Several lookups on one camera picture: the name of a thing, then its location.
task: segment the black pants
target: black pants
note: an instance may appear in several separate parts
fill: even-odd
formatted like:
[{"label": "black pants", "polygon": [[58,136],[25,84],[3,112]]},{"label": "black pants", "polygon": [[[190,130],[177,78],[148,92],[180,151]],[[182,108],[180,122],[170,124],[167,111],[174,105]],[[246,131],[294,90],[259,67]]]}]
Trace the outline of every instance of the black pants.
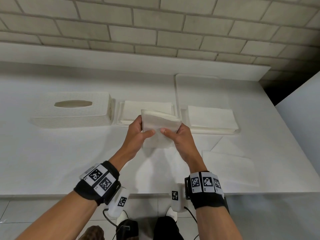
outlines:
[{"label": "black pants", "polygon": [[[125,220],[117,227],[117,240],[139,239],[138,222],[134,220]],[[170,216],[160,217],[154,227],[153,240],[183,240],[179,233],[179,228]]]}]

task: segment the left hand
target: left hand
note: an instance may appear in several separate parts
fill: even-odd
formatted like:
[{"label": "left hand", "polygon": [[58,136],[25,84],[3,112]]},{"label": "left hand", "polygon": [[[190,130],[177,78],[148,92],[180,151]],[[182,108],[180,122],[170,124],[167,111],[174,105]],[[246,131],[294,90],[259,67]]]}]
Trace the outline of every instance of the left hand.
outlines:
[{"label": "left hand", "polygon": [[121,148],[109,159],[118,171],[131,159],[133,159],[137,152],[143,145],[144,140],[153,136],[156,131],[154,129],[146,132],[142,131],[142,118],[139,115],[131,125],[129,125],[127,136]]}]

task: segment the brick wall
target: brick wall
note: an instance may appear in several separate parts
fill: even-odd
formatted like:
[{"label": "brick wall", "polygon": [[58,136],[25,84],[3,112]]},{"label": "brick wall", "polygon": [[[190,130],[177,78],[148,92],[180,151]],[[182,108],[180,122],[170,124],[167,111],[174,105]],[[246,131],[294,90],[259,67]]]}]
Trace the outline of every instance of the brick wall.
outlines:
[{"label": "brick wall", "polygon": [[319,10],[320,0],[0,0],[0,40],[270,65],[261,84],[277,103],[320,70]]}]

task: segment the tissue box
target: tissue box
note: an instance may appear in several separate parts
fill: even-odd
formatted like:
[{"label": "tissue box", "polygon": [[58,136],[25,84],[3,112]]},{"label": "tissue box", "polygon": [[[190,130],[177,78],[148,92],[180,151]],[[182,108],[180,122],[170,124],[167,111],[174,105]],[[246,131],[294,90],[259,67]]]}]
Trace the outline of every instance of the tissue box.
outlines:
[{"label": "tissue box", "polygon": [[50,92],[39,98],[31,122],[41,128],[111,125],[112,99],[108,92]]}]

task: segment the qr-like marker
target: qr-like marker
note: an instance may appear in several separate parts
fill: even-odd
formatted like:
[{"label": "qr-like marker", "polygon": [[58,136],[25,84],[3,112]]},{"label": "qr-like marker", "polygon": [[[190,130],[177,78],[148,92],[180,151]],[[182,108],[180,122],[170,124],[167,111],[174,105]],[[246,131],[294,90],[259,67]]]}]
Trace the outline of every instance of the qr-like marker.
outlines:
[{"label": "qr-like marker", "polygon": [[124,207],[126,201],[127,201],[126,197],[121,197],[119,200],[118,206]]},{"label": "qr-like marker", "polygon": [[92,173],[89,174],[89,177],[92,178],[93,181],[96,181],[101,175],[102,172],[100,172],[98,169],[95,169]]},{"label": "qr-like marker", "polygon": [[172,191],[172,199],[178,200],[178,191]]},{"label": "qr-like marker", "polygon": [[192,184],[192,187],[200,186],[199,177],[192,177],[191,184]]},{"label": "qr-like marker", "polygon": [[214,178],[214,185],[215,185],[217,188],[221,189],[220,182],[219,182],[218,179],[215,179],[215,178]]},{"label": "qr-like marker", "polygon": [[107,191],[107,189],[110,187],[111,182],[110,180],[105,177],[104,179],[101,180],[101,182],[99,183],[100,187],[104,190]]},{"label": "qr-like marker", "polygon": [[211,177],[203,177],[203,185],[204,186],[213,186]]}]

